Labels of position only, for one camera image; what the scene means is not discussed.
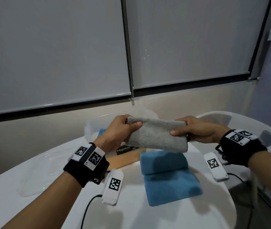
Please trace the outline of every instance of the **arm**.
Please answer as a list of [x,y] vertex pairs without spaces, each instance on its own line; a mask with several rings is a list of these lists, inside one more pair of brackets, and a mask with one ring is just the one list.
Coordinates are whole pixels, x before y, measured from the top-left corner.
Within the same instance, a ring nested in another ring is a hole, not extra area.
[[[180,118],[177,121],[184,121],[187,125],[171,131],[171,135],[187,134],[190,140],[202,143],[220,143],[223,135],[230,130],[226,126],[204,122],[193,116]],[[248,167],[271,190],[271,153],[267,151],[254,153],[248,160]]]
[[[94,143],[104,152],[117,149],[141,122],[125,124],[129,115],[118,116]],[[67,218],[82,187],[76,179],[63,172],[41,195],[13,217],[2,229],[57,229]]]

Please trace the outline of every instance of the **gray window shade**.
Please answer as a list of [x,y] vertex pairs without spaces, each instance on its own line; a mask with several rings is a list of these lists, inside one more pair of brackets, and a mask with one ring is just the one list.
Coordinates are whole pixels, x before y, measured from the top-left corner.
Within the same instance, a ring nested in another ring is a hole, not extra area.
[[120,0],[0,0],[0,113],[129,94]]
[[248,73],[269,0],[126,0],[135,88]]

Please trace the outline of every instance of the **person's left hand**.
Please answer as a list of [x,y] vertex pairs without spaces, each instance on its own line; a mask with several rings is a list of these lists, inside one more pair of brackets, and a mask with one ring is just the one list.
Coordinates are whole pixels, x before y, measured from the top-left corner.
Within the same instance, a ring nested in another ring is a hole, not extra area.
[[133,124],[125,124],[126,119],[130,115],[117,116],[111,122],[109,127],[94,141],[95,145],[104,152],[118,149],[121,143],[129,136],[130,133],[138,130],[142,126],[142,122]]

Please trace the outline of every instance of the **folded gray towel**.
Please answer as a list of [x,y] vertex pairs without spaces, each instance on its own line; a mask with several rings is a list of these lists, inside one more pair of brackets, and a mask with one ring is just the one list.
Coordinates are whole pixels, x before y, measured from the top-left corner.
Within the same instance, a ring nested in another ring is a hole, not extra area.
[[129,146],[151,149],[163,149],[171,152],[186,152],[186,136],[172,136],[170,131],[178,126],[185,126],[183,121],[166,121],[148,118],[128,117],[128,124],[142,122],[142,127],[130,135],[126,142]]

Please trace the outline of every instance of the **blue cloth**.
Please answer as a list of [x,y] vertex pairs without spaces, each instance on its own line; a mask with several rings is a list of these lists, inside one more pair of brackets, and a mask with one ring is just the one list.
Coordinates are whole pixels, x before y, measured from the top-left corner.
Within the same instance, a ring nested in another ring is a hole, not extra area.
[[140,163],[142,173],[155,172],[144,175],[149,206],[158,206],[202,194],[201,186],[188,169],[183,154],[168,151],[142,153]]
[[141,153],[140,164],[143,175],[188,167],[187,160],[183,153],[171,153],[166,150]]
[[99,130],[99,132],[98,132],[97,137],[99,137],[100,135],[102,135],[102,134],[104,133],[104,131],[106,131],[106,129],[101,128],[101,129]]

